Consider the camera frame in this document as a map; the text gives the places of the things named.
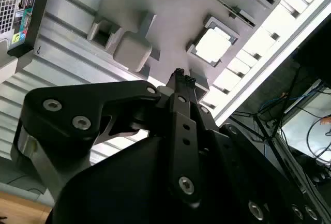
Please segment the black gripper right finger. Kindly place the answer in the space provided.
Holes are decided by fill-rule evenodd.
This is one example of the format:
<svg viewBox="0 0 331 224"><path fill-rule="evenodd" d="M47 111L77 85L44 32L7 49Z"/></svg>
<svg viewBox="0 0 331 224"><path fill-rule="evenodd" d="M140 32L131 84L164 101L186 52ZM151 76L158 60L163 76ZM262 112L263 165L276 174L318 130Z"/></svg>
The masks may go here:
<svg viewBox="0 0 331 224"><path fill-rule="evenodd" d="M324 223L316 206L282 164L282 174L231 124L218 127L199 105L195 79L184 77L197 125L202 223Z"/></svg>

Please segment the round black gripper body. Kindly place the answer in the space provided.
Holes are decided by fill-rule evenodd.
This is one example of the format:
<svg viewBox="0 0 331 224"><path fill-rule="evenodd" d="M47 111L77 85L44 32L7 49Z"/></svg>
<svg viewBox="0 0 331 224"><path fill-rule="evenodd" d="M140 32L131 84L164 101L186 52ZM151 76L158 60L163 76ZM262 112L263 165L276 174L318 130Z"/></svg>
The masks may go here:
<svg viewBox="0 0 331 224"><path fill-rule="evenodd" d="M199 141L200 201L189 205L169 183L168 143L147 139L72 178L52 211L51 223L244 223L211 136Z"/></svg>

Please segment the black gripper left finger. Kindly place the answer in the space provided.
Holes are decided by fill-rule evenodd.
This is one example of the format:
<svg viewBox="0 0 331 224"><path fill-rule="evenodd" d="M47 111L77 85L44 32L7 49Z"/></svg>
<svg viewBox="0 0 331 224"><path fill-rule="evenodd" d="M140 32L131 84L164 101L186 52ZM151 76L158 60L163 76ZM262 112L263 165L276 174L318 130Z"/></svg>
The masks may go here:
<svg viewBox="0 0 331 224"><path fill-rule="evenodd" d="M55 200L79 173L147 139L169 147L169 183L200 201L197 125L183 69L165 86L122 81L44 87L24 98L14 161L38 175Z"/></svg>

